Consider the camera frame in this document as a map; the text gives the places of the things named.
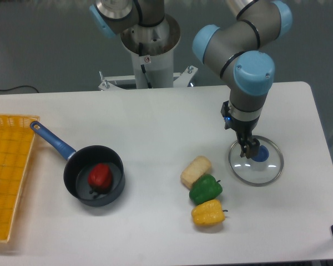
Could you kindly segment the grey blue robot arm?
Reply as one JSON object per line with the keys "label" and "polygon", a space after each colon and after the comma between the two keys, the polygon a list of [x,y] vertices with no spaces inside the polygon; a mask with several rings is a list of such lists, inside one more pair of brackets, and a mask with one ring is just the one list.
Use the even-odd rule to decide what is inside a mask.
{"label": "grey blue robot arm", "polygon": [[[227,29],[204,26],[192,51],[230,88],[221,108],[225,128],[235,131],[241,157],[254,158],[260,142],[252,131],[275,73],[273,60],[260,48],[290,30],[292,13],[282,1],[228,1],[228,6],[236,22]],[[163,1],[95,1],[89,10],[106,37],[121,37],[137,88],[172,86],[173,50],[181,34]]]}

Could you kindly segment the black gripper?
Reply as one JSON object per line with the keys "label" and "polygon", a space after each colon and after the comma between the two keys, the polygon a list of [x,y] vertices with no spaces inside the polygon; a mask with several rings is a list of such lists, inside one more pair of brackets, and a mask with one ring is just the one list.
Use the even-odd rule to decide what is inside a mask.
{"label": "black gripper", "polygon": [[230,101],[223,102],[221,115],[225,129],[232,129],[237,134],[240,145],[240,157],[253,158],[259,153],[259,140],[252,137],[252,131],[258,123],[260,110],[245,112],[237,109]]}

